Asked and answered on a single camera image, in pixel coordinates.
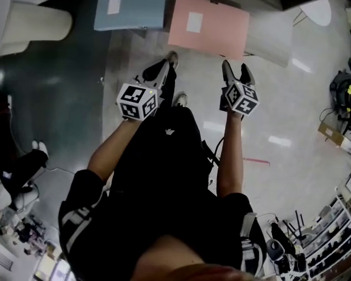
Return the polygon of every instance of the shoe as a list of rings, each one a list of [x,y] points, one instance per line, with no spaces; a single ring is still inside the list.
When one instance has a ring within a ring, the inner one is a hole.
[[[45,143],[39,142],[39,150],[44,152],[45,154],[47,154],[47,156],[49,157],[48,150],[47,150],[47,147],[46,147]]]
[[[178,93],[173,102],[173,106],[187,107],[187,95],[184,92]]]
[[[37,143],[36,140],[31,142],[31,147],[33,148],[33,150],[38,150],[39,149],[39,144]]]
[[[174,71],[177,69],[179,61],[178,61],[178,53],[175,51],[170,51],[166,59],[169,61],[170,65],[173,66]]]

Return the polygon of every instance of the black pants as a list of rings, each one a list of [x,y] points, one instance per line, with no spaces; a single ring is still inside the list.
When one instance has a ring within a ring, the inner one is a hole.
[[[291,254],[294,258],[297,257],[293,243],[275,222],[271,225],[271,236],[282,244],[286,254]]]
[[[176,73],[170,67],[162,88],[164,101],[126,147],[115,169],[112,188],[139,194],[208,187],[209,162],[190,109],[172,107]]]
[[[45,166],[47,160],[48,156],[44,152],[32,150],[4,167],[0,179],[12,199],[20,193],[21,188],[30,178]]]

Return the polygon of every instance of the white cube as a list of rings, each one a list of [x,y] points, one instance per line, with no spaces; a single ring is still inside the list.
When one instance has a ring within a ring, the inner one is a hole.
[[[124,83],[117,104],[122,116],[144,121],[159,106],[157,90]]]
[[[259,105],[256,91],[247,85],[234,81],[225,94],[229,106],[242,115],[250,115]]]

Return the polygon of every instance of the white paper sticker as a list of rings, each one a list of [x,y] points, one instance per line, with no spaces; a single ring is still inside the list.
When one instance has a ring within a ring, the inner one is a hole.
[[[329,135],[329,136],[332,136],[333,135],[333,131],[331,131],[330,129],[326,129],[325,130],[325,133],[327,134],[327,135]]]
[[[116,13],[119,13],[120,4],[121,4],[121,0],[109,0],[108,15],[115,15]]]
[[[200,33],[202,21],[203,21],[202,13],[189,12],[186,30],[190,32]]]

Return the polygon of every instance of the round white table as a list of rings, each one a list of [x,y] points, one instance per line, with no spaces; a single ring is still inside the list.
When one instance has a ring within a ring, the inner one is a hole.
[[[328,26],[332,20],[332,10],[329,0],[316,0],[300,6],[311,21],[320,26]]]

